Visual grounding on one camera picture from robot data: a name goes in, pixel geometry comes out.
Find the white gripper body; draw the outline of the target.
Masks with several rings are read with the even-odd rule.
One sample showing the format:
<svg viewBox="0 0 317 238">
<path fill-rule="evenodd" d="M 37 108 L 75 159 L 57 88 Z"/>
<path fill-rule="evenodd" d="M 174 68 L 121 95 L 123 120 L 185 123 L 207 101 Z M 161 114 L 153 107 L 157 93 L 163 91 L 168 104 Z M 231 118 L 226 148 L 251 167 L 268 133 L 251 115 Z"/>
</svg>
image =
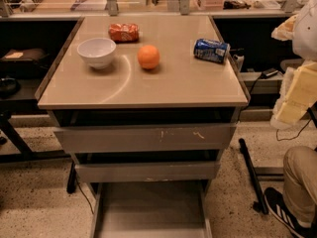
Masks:
<svg viewBox="0 0 317 238">
<path fill-rule="evenodd" d="M 276 100 L 272 116 L 270 118 L 270 125 L 275 129 L 284 130 L 295 123 L 296 107 L 288 101 L 288 92 L 294 78 L 295 69 L 288 67 L 279 90 L 279 98 Z"/>
</svg>

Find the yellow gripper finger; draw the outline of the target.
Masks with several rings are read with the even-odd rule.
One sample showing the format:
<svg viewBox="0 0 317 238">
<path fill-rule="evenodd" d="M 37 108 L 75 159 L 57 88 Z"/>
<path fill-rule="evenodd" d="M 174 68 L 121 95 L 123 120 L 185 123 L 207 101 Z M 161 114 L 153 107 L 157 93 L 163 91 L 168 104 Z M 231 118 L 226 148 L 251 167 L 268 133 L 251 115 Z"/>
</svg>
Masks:
<svg viewBox="0 0 317 238">
<path fill-rule="evenodd" d="M 293 38 L 293 30 L 296 19 L 296 15 L 289 17 L 272 31 L 271 36 L 279 41 L 291 40 Z"/>
<path fill-rule="evenodd" d="M 296 107 L 296 124 L 317 101 L 317 62 L 306 62 L 295 68 L 288 101 Z"/>
</svg>

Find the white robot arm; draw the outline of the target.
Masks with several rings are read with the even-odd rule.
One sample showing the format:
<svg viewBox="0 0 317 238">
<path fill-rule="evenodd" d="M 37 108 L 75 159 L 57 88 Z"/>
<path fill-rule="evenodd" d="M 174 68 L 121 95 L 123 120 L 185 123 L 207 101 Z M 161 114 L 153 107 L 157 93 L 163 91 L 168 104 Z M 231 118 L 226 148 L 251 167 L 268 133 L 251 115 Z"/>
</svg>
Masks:
<svg viewBox="0 0 317 238">
<path fill-rule="evenodd" d="M 317 101 L 317 0 L 309 0 L 271 36 L 280 41 L 292 40 L 293 52 L 304 59 L 300 67 L 286 69 L 273 107 L 270 125 L 283 130 L 295 125 Z"/>
</svg>

